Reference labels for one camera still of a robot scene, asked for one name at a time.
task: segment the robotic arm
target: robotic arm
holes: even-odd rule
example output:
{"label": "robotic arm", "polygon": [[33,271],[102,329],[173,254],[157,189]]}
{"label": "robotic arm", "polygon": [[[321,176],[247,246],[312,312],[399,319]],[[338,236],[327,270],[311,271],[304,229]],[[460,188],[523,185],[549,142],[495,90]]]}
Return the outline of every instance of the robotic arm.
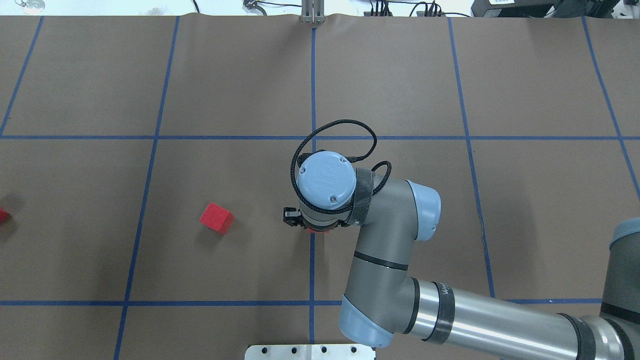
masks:
{"label": "robotic arm", "polygon": [[[300,154],[324,129],[364,127],[374,145],[360,157],[332,151]],[[291,226],[325,231],[360,226],[340,329],[349,339],[386,347],[394,334],[451,343],[509,359],[640,359],[640,218],[616,228],[600,316],[550,314],[407,275],[413,243],[432,237],[440,196],[431,188],[352,163],[370,155],[376,135],[355,120],[338,120],[310,134],[292,159],[300,207],[285,208]]]}

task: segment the metal bracket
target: metal bracket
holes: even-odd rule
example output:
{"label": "metal bracket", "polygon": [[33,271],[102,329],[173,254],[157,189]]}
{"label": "metal bracket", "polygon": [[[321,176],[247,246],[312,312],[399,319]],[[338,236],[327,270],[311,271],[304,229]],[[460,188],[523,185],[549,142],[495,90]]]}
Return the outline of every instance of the metal bracket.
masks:
{"label": "metal bracket", "polygon": [[376,351],[361,344],[253,345],[244,360],[375,360]]}
{"label": "metal bracket", "polygon": [[302,0],[302,22],[322,24],[324,22],[324,0]]}

